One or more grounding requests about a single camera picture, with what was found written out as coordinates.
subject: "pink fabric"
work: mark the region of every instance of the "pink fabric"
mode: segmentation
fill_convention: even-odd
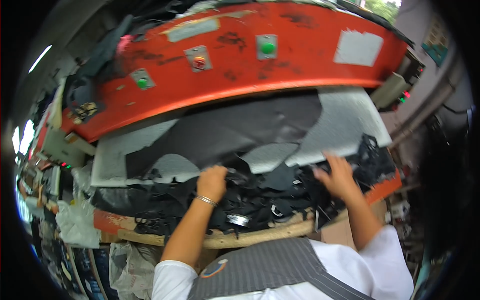
[[[120,38],[120,42],[117,44],[117,55],[125,51],[125,47],[132,41],[131,35],[124,35]]]

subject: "red machine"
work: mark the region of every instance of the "red machine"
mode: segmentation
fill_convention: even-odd
[[[400,66],[407,43],[357,15],[296,3],[209,9],[122,45],[125,77],[99,87],[105,110],[61,128],[89,143],[120,127],[207,101],[321,85],[377,88]]]

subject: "white shirt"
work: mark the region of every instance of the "white shirt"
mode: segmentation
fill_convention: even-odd
[[[385,226],[360,252],[343,245],[310,240],[327,272],[352,288],[378,300],[407,300],[413,280],[403,258],[393,226]],[[156,265],[152,300],[186,300],[197,273],[178,261]],[[250,292],[215,300],[327,300],[331,299],[309,282]]]
[[[45,214],[43,212],[43,206],[37,207],[36,206],[37,201],[38,201],[38,197],[28,196],[25,199],[25,204],[27,204],[28,211],[30,211],[32,215],[43,220],[45,218]]]

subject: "gray pinstripe apron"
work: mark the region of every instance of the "gray pinstripe apron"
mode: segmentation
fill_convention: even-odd
[[[334,300],[372,300],[326,272],[307,238],[272,240],[215,259],[193,282],[188,300],[204,300],[302,282]]]

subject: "red button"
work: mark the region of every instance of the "red button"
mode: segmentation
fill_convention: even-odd
[[[200,56],[197,56],[192,61],[192,66],[196,69],[203,69],[205,65],[206,65],[205,59]]]

